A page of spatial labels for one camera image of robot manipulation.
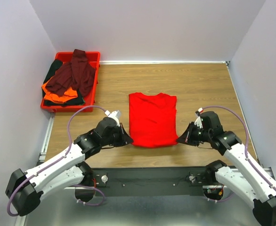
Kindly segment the bright red t shirt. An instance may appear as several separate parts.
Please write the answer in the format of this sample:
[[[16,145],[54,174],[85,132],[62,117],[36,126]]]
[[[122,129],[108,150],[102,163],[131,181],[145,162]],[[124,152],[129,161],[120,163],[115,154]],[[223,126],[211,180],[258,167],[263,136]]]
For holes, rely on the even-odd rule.
[[[133,145],[159,148],[177,144],[177,97],[165,93],[129,94],[129,133]]]

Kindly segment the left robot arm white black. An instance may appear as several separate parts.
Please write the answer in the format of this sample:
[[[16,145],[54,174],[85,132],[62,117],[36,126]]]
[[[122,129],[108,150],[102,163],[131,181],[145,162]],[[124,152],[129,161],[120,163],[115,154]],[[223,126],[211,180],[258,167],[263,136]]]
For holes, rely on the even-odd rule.
[[[133,143],[123,125],[114,118],[105,117],[96,128],[79,135],[61,153],[39,166],[12,172],[6,196],[9,198],[7,213],[25,216],[35,210],[46,195],[58,188],[87,186],[92,175],[84,161],[103,148],[125,146]]]

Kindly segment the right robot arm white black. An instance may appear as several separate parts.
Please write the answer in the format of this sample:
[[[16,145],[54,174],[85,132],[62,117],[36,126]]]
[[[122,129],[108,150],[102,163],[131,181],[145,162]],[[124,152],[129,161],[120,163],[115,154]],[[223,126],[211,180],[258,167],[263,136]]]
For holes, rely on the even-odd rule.
[[[225,131],[214,111],[196,111],[197,118],[189,123],[178,143],[199,146],[209,143],[222,156],[230,160],[241,176],[223,161],[208,164],[204,180],[208,184],[225,185],[244,200],[262,226],[276,226],[276,181],[249,154],[246,144],[232,131]]]

